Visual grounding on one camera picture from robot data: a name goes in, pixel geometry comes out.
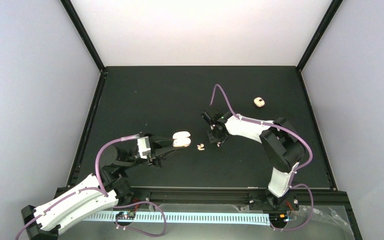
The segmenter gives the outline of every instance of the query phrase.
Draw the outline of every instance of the white ruler strip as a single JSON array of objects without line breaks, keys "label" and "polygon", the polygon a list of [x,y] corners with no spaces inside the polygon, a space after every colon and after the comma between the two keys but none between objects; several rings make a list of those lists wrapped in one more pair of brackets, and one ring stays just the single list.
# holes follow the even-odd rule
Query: white ruler strip
[{"label": "white ruler strip", "polygon": [[[84,221],[115,222],[116,215],[124,211],[100,211]],[[269,226],[269,215],[263,213],[214,213],[214,212],[164,212],[167,223],[187,224],[251,224]],[[134,219],[119,219],[118,222],[163,223],[160,212],[138,211]]]}]

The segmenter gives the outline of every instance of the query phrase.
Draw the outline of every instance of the black floor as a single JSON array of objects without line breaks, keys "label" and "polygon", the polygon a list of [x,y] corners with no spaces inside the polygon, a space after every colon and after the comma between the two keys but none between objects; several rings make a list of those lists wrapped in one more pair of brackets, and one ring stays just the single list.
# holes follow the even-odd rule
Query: black floor
[{"label": "black floor", "polygon": [[[171,137],[189,131],[192,144],[162,162],[162,168],[130,169],[136,187],[267,187],[273,167],[260,143],[240,136],[221,149],[210,145],[209,127],[200,114],[210,104],[214,84],[220,84],[237,113],[275,120],[284,117],[312,147],[314,159],[294,183],[329,188],[327,168],[302,85],[293,66],[113,66],[94,117],[78,182],[94,171],[98,150],[110,140],[139,132]],[[266,105],[257,108],[253,100]],[[218,91],[214,105],[227,111]],[[203,143],[204,151],[196,145]],[[136,141],[117,146],[130,149]]]}]

